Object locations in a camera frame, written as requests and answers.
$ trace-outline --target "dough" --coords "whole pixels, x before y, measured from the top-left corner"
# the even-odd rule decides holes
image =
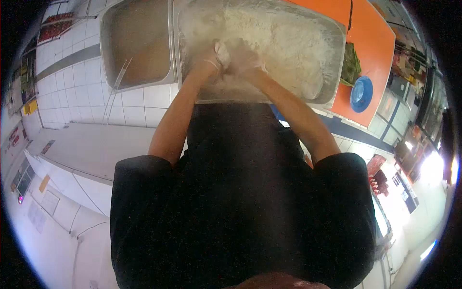
[[[220,42],[215,51],[223,66],[229,54],[225,51],[230,39],[242,38],[256,51],[269,75],[295,95],[314,99],[320,95],[323,83],[334,74],[326,70],[334,49],[325,27],[316,19],[304,18],[279,10],[248,7],[190,7],[180,19],[180,32],[187,60],[197,47]],[[236,81],[217,83],[220,87],[234,87]]]
[[[227,69],[230,65],[231,58],[228,49],[226,49],[226,45],[223,43],[223,41],[217,41],[215,43],[215,53],[217,54],[218,61],[220,61],[223,68]]]

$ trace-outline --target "metal basin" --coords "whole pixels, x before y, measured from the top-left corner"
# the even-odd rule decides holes
[[[182,81],[186,73],[190,69],[189,59],[182,57],[182,51],[184,49],[184,41],[182,39],[182,31],[179,27],[179,21],[182,18],[182,14],[187,12],[189,8],[200,7],[200,8],[211,8],[211,7],[251,7],[252,9],[272,9],[272,10],[283,10],[298,16],[315,19],[318,23],[325,27],[324,33],[328,33],[330,36],[332,46],[334,47],[334,55],[328,66],[325,67],[326,73],[324,75],[324,83],[322,89],[315,99],[307,99],[299,96],[308,105],[317,108],[331,108],[337,88],[340,81],[340,73],[343,64],[343,56],[345,53],[345,38],[346,29],[345,27],[324,15],[316,13],[310,9],[298,6],[293,3],[277,0],[175,0],[173,2],[173,28],[174,28],[174,41],[175,41],[175,57],[176,57],[176,71],[178,73],[178,85],[181,87]],[[242,91],[232,90],[219,90],[211,89],[209,87],[203,88],[198,95],[196,103],[220,103],[220,102],[254,102],[254,103],[270,103],[263,93],[260,91],[247,90],[246,93]]]
[[[133,58],[117,91],[175,82],[172,1],[125,0],[101,18],[100,41],[106,80],[112,88]]]

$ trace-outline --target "orange countertop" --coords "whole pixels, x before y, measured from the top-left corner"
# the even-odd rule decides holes
[[[287,1],[326,15],[348,29],[350,0]],[[360,75],[369,76],[374,93],[367,109],[356,113],[350,106],[351,87],[340,83],[330,110],[367,127],[377,111],[387,85],[395,50],[395,34],[368,0],[353,0],[351,29],[346,33],[346,41],[354,43],[361,62]]]

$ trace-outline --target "person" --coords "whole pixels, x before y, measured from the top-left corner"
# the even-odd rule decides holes
[[[290,128],[268,104],[195,105],[223,72],[214,50],[205,53],[147,155],[116,164],[110,237],[120,288],[355,287],[375,246],[365,162],[340,153],[316,113],[271,79],[248,45],[229,50],[226,72],[260,89]]]

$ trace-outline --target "window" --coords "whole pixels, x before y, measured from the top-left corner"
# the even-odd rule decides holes
[[[16,173],[16,176],[14,176],[13,182],[11,183],[12,191],[17,189],[19,194],[24,197],[34,176],[35,172],[30,166],[29,161],[24,159],[21,167]]]

